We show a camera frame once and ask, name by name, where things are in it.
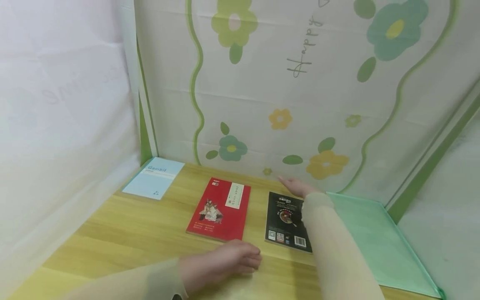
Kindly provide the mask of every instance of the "green flower print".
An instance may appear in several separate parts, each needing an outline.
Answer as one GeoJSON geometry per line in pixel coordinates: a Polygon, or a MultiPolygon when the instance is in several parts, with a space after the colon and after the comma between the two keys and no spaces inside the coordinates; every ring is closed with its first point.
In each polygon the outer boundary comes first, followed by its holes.
{"type": "Polygon", "coordinates": [[[377,12],[367,31],[375,55],[383,61],[394,60],[420,40],[420,24],[428,14],[425,0],[388,4],[377,12]]]}
{"type": "Polygon", "coordinates": [[[230,48],[230,61],[237,64],[248,43],[249,35],[257,29],[257,17],[249,11],[252,0],[218,0],[212,28],[218,41],[230,48]]]}
{"type": "Polygon", "coordinates": [[[247,154],[247,145],[233,135],[227,135],[220,139],[218,154],[225,161],[239,161],[242,155],[247,154]]]}

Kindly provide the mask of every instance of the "qr code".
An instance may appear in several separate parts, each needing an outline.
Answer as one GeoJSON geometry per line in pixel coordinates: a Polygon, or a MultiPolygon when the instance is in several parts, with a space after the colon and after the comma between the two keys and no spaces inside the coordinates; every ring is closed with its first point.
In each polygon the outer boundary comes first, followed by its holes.
{"type": "Polygon", "coordinates": [[[283,233],[277,232],[276,234],[276,241],[282,242],[284,241],[284,235],[283,233]]]}
{"type": "Polygon", "coordinates": [[[276,235],[275,231],[273,231],[273,230],[268,231],[268,239],[269,240],[275,240],[275,235],[276,235]]]}
{"type": "Polygon", "coordinates": [[[307,241],[304,238],[295,236],[295,245],[306,248],[307,241]]]}

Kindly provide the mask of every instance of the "desk surface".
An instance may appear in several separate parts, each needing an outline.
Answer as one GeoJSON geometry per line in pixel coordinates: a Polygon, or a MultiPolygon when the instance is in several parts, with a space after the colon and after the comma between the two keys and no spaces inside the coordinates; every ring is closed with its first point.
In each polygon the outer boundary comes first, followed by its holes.
{"type": "MultiPolygon", "coordinates": [[[[190,164],[161,201],[116,192],[9,299],[56,299],[95,278],[214,249],[219,242],[185,233],[211,177],[252,187],[243,239],[258,246],[264,260],[253,277],[232,279],[192,299],[320,299],[313,256],[264,241],[268,193],[288,191],[278,182],[190,164]]],[[[432,299],[382,291],[388,300],[432,299]]]]}

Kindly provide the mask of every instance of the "book cover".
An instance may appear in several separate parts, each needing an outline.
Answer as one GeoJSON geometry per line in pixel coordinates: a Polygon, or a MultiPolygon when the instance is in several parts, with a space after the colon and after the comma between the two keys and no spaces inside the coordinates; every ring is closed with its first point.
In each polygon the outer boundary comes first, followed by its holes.
{"type": "Polygon", "coordinates": [[[211,178],[187,227],[188,233],[215,240],[241,240],[250,187],[211,178]]]}
{"type": "Polygon", "coordinates": [[[311,253],[307,229],[301,221],[303,201],[270,192],[265,240],[311,253]]]}
{"type": "Polygon", "coordinates": [[[122,192],[160,200],[183,165],[177,161],[154,157],[127,183],[122,192]]]}

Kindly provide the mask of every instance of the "beige sleeve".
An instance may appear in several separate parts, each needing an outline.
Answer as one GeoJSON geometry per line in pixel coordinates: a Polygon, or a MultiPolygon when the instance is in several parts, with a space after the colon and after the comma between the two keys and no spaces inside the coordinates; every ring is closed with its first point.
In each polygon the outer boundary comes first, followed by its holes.
{"type": "Polygon", "coordinates": [[[337,215],[330,197],[305,197],[302,221],[308,231],[324,300],[384,300],[363,255],[337,215]]]}
{"type": "Polygon", "coordinates": [[[178,259],[112,274],[80,287],[63,300],[172,300],[187,293],[180,277],[178,259]]]}

